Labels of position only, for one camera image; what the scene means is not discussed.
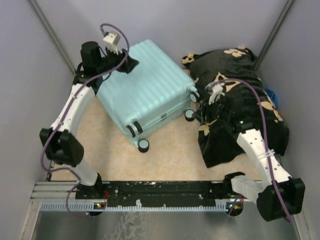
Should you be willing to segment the black floral fleece blanket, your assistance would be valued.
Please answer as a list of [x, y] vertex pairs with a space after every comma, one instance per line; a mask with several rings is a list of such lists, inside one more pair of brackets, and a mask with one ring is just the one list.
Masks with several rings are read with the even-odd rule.
[[289, 128], [264, 90], [255, 71], [257, 56], [247, 47], [216, 49], [202, 54], [188, 54], [182, 65], [189, 71], [199, 93], [199, 105], [209, 100], [206, 86], [224, 83], [219, 100], [230, 105], [230, 121], [220, 119], [204, 123], [198, 129], [198, 144], [207, 168], [231, 162], [244, 153], [237, 144], [240, 124], [249, 123], [262, 131], [266, 127], [268, 147], [284, 156], [289, 143]]

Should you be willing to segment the light teal hardshell suitcase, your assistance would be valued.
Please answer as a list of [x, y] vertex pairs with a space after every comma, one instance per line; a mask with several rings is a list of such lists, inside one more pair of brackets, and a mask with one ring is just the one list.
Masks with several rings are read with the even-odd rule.
[[130, 73], [114, 71], [96, 94], [106, 112], [141, 153], [146, 139], [180, 115], [192, 120], [191, 103], [200, 95], [194, 81], [152, 40], [130, 47], [139, 63]]

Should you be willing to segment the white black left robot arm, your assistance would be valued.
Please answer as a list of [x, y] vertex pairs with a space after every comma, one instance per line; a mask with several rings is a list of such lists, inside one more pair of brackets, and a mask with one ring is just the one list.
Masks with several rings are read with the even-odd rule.
[[69, 171], [76, 178], [72, 189], [83, 198], [101, 197], [104, 185], [101, 175], [84, 160], [85, 149], [76, 133], [88, 105], [102, 84], [114, 71], [129, 74], [138, 65], [138, 60], [130, 57], [130, 50], [129, 47], [119, 49], [115, 43], [106, 44], [105, 49], [95, 41], [83, 43], [81, 62], [75, 71], [70, 95], [51, 126], [39, 132], [41, 168], [47, 173], [55, 172], [45, 166], [44, 160], [48, 159], [59, 165], [60, 171]]

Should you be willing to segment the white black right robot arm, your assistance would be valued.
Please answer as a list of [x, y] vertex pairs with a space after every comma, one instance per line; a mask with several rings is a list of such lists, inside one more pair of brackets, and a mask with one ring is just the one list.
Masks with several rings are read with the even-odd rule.
[[195, 115], [200, 122], [198, 143], [208, 168], [246, 154], [260, 176], [260, 183], [256, 183], [242, 172], [228, 174], [223, 185], [227, 197], [239, 195], [254, 202], [267, 222], [290, 220], [301, 213], [305, 183], [277, 160], [289, 131], [269, 118], [261, 101], [253, 99], [245, 105], [241, 99], [215, 103], [203, 100]]

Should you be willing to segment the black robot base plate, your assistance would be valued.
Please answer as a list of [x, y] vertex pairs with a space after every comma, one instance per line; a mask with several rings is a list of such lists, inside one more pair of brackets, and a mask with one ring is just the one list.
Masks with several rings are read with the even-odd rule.
[[77, 200], [102, 199], [112, 207], [133, 206], [137, 200], [144, 207], [211, 207], [236, 195], [226, 181], [103, 181], [75, 191]]

